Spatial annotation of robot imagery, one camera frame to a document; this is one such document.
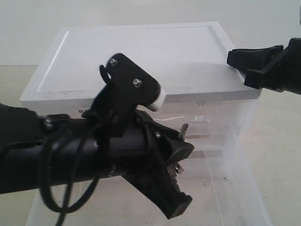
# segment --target white box lid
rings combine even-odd
[[[226,64],[233,48],[217,22],[64,28],[20,100],[33,110],[46,100],[89,107],[105,85],[99,65],[118,52],[166,88],[166,102],[256,99],[260,90],[244,86],[243,75]]]

